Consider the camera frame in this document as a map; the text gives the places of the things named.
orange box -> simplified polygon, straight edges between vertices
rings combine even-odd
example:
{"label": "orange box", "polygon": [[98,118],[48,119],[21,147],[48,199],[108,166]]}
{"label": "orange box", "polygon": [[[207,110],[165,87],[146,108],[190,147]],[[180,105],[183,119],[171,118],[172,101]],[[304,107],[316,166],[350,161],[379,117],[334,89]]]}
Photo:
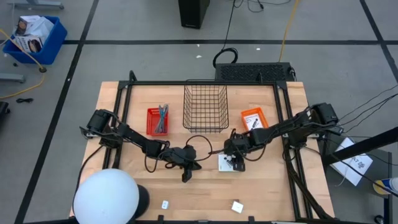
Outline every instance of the orange box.
{"label": "orange box", "polygon": [[250,115],[254,115],[254,114],[258,114],[259,115],[262,127],[268,128],[268,123],[267,123],[266,117],[262,113],[262,109],[261,108],[253,108],[253,109],[241,112],[242,122],[243,122],[243,125],[246,128],[246,130],[250,131],[252,129],[252,127],[250,127],[250,128],[248,127],[248,124],[246,123],[245,117],[250,116]]}

black computer tower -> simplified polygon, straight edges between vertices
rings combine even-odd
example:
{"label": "black computer tower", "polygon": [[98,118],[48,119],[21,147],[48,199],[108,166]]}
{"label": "black computer tower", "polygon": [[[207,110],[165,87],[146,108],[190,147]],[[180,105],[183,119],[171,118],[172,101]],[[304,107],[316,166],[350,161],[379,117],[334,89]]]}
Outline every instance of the black computer tower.
{"label": "black computer tower", "polygon": [[178,0],[181,26],[200,29],[210,0]]}

red container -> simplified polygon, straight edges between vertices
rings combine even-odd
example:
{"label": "red container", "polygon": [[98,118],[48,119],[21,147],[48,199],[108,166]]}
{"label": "red container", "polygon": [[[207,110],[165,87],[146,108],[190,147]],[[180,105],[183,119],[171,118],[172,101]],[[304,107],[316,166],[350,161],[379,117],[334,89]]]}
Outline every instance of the red container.
{"label": "red container", "polygon": [[149,108],[147,113],[147,134],[151,136],[165,136],[169,130],[169,112],[166,113],[164,118],[164,126],[166,133],[155,133],[157,123],[160,120],[159,108]]}

yellow cable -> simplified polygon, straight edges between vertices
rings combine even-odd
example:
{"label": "yellow cable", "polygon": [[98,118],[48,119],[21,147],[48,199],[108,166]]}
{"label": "yellow cable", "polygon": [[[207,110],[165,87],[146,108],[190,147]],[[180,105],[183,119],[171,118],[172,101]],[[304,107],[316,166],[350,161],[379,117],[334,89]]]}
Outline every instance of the yellow cable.
{"label": "yellow cable", "polygon": [[[45,69],[35,58],[33,58],[24,49],[22,49],[22,47],[20,47],[14,40],[12,40],[11,37],[9,37],[2,29],[0,29],[0,32],[2,32],[7,37],[7,39],[10,40],[15,46],[17,46],[19,48],[19,50],[21,50],[26,55],[28,55],[41,69]],[[8,96],[0,96],[0,100],[1,99],[6,99],[6,98],[10,98],[10,97],[13,97],[13,96],[16,96],[16,95],[20,95],[21,93],[25,93],[25,92],[27,92],[29,90],[33,90],[34,88],[37,88],[37,87],[41,86],[43,84],[43,82],[44,82],[44,79],[45,79],[45,75],[43,74],[42,79],[39,82],[39,84],[31,86],[31,87],[29,87],[29,88],[27,88],[25,90],[21,90],[21,91],[19,91],[17,93],[13,93],[13,94],[8,95]]]}
{"label": "yellow cable", "polygon": [[284,39],[282,40],[282,48],[280,50],[279,61],[278,62],[280,62],[282,60],[282,56],[283,56],[284,50],[285,50],[285,40],[286,40],[286,36],[287,36],[287,31],[289,30],[290,25],[292,25],[294,14],[296,13],[296,8],[297,8],[297,5],[299,4],[299,1],[300,0],[295,0],[294,6],[293,6],[293,11],[292,11],[292,13],[290,15],[289,21],[287,22],[286,29],[285,29],[285,34],[284,34]]}

white sphere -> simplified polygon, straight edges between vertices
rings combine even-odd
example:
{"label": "white sphere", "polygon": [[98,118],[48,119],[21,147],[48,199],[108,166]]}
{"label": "white sphere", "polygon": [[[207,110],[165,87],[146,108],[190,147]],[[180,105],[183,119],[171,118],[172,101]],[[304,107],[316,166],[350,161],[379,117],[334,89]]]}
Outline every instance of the white sphere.
{"label": "white sphere", "polygon": [[126,224],[134,215],[138,200],[138,186],[127,172],[105,169],[79,186],[73,209],[80,224]]}

